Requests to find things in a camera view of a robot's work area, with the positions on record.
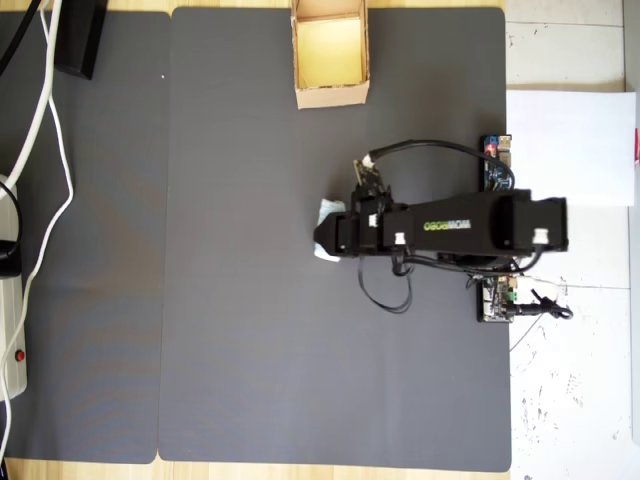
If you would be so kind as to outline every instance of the cardboard box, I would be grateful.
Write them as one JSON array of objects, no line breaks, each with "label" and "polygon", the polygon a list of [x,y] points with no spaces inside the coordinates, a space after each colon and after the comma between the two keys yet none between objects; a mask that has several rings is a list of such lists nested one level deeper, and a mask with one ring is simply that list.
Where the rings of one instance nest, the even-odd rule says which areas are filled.
[{"label": "cardboard box", "polygon": [[293,0],[298,108],[364,103],[369,91],[366,0]]}]

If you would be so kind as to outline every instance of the wooden table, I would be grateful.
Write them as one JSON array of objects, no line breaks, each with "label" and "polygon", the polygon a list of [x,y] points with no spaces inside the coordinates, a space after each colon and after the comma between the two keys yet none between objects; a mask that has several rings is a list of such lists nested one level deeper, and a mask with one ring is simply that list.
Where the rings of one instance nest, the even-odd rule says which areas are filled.
[{"label": "wooden table", "polygon": [[[24,11],[29,0],[0,0],[0,11]],[[289,8],[290,0],[109,0],[110,10],[160,11],[177,7]],[[500,7],[505,0],[369,0],[385,7]],[[159,456],[149,465],[7,460],[12,480],[509,480],[507,473],[403,470],[332,465],[271,465],[240,463],[165,462]]]}]

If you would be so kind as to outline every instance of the robotic arm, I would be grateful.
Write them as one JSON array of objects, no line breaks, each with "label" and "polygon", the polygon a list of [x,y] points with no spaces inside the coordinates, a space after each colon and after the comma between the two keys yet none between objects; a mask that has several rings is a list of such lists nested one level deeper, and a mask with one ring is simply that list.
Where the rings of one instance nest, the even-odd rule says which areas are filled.
[{"label": "robotic arm", "polygon": [[[416,205],[394,202],[375,161],[386,154],[420,146],[450,148],[483,160],[499,180],[495,182],[499,188]],[[369,152],[354,166],[358,184],[351,196],[350,210],[328,215],[314,232],[316,243],[331,256],[389,256],[397,276],[409,276],[412,265],[467,273],[470,280],[480,283],[478,294],[484,298],[483,290],[489,286],[485,280],[491,285],[500,279],[509,280],[533,267],[542,254],[567,250],[566,199],[533,201],[530,191],[513,189],[513,172],[496,156],[450,142],[409,140]],[[420,251],[434,252],[436,256],[422,256]],[[514,261],[514,257],[531,255],[533,259],[527,266],[519,267]],[[547,310],[549,302],[544,302]],[[504,301],[493,305],[502,309],[500,312],[491,313],[512,321],[514,315],[547,313],[542,311],[542,303],[542,299],[539,305]],[[486,309],[483,306],[480,310],[479,318],[486,320]],[[403,313],[406,309],[388,311]]]}]

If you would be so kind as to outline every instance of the gray mat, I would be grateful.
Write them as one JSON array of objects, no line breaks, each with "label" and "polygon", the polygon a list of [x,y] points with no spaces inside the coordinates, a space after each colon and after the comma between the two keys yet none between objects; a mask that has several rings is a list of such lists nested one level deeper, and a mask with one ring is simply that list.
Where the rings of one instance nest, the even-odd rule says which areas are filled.
[{"label": "gray mat", "polygon": [[[463,275],[419,269],[410,312],[313,256],[322,197],[352,160],[412,137],[505,129],[499,10],[371,10],[365,106],[296,109],[290,13],[177,10],[159,451],[167,460],[504,471],[506,326],[476,323]],[[446,151],[385,159],[396,199],[477,185]],[[398,303],[388,260],[365,281]]]},{"label": "gray mat", "polygon": [[[1,45],[21,16],[0,16]],[[56,74],[76,198],[53,232],[31,291],[28,387],[12,402],[9,456],[122,463],[156,456],[169,22],[161,14],[109,14],[93,81]],[[5,174],[35,110],[44,52],[36,18],[0,78]],[[67,195],[49,111],[18,189],[28,272]]]}]

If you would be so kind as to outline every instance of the power strip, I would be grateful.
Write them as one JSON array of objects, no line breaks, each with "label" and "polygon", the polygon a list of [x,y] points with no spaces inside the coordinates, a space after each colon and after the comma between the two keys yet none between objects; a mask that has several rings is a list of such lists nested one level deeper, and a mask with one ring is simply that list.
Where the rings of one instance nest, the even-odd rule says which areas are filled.
[{"label": "power strip", "polygon": [[[0,200],[0,240],[15,240],[18,235],[18,215],[8,196]],[[16,331],[16,324],[22,314],[22,276],[0,279],[0,355],[7,349],[7,342]],[[7,358],[6,380],[9,397],[24,392],[27,388],[27,357],[24,329],[18,335]],[[4,401],[0,391],[0,401]]]}]

